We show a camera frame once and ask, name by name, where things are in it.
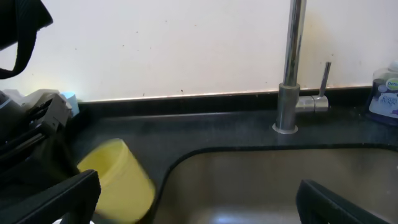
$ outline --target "sink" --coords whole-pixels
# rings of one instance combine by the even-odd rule
[[[398,223],[398,153],[384,149],[198,154],[171,171],[154,223],[301,223],[295,195],[302,179]]]

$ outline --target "chrome faucet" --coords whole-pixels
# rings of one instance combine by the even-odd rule
[[[295,125],[296,112],[319,112],[329,108],[328,98],[324,95],[331,62],[326,63],[325,72],[318,96],[299,97],[300,85],[297,83],[297,71],[301,41],[303,37],[305,6],[307,0],[290,0],[289,27],[285,56],[285,75],[279,84],[278,114],[273,128],[278,133],[293,134],[298,128]]]

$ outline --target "dish soap bottle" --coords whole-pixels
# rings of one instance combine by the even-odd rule
[[[373,87],[366,104],[366,116],[398,126],[398,60],[373,74]]]

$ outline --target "wall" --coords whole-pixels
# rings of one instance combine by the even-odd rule
[[[276,90],[290,0],[43,0],[26,70],[0,89],[73,90],[84,101]],[[308,0],[298,82],[370,85],[398,58],[398,1]],[[11,69],[16,46],[0,52]]]

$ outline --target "yellow cup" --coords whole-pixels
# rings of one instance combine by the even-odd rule
[[[102,143],[79,164],[98,172],[101,184],[96,211],[119,222],[136,222],[148,211],[155,187],[121,139]]]

